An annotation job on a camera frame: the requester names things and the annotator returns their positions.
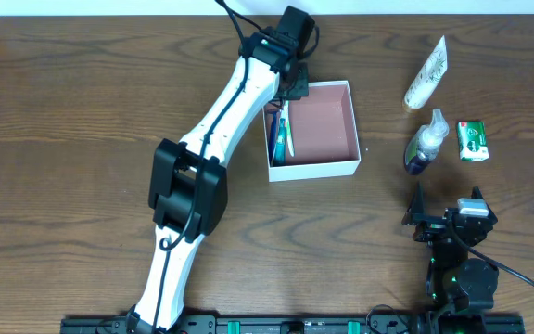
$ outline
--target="open box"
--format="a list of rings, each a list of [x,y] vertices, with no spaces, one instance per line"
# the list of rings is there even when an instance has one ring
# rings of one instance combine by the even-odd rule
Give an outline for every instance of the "open box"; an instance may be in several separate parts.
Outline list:
[[[266,147],[272,121],[263,111]],[[362,157],[347,81],[309,83],[307,97],[289,102],[289,122],[295,155],[286,144],[286,164],[273,167],[267,150],[270,182],[355,173]]]

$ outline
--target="clear plastic bottle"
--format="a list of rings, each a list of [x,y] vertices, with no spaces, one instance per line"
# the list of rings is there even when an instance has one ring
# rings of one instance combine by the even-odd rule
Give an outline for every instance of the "clear plastic bottle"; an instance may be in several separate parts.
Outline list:
[[[418,175],[432,162],[444,137],[449,134],[449,125],[442,117],[440,109],[434,109],[432,123],[422,125],[405,149],[405,170],[411,175]]]

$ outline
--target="wooden table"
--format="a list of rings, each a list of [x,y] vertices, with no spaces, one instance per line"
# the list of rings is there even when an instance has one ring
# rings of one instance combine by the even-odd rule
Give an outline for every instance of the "wooden table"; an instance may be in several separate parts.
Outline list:
[[[316,20],[311,80],[350,81],[362,164],[352,177],[269,184],[257,118],[186,305],[225,315],[420,308],[429,253],[401,225],[418,180],[437,214],[480,186],[500,221],[478,249],[534,278],[534,16]],[[408,115],[401,98],[442,34],[448,72]],[[153,251],[152,154],[209,109],[237,46],[227,17],[0,18],[0,333],[55,333],[66,315],[138,301]],[[437,161],[407,175],[403,150],[434,107],[451,124],[482,120],[490,159],[459,161],[452,127]],[[502,272],[495,301],[534,332],[533,288]]]

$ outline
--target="white wall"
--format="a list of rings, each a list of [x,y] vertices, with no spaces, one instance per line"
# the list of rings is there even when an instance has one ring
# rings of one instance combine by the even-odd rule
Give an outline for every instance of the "white wall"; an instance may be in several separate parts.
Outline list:
[[[226,0],[243,14],[534,14],[534,0]],[[5,15],[223,15],[213,0],[0,0]]]

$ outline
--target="green box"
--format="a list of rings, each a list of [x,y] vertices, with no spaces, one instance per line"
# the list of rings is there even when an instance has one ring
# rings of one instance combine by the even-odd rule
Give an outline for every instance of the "green box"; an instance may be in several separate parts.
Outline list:
[[[490,157],[482,122],[458,122],[459,154],[462,161],[483,161]]]

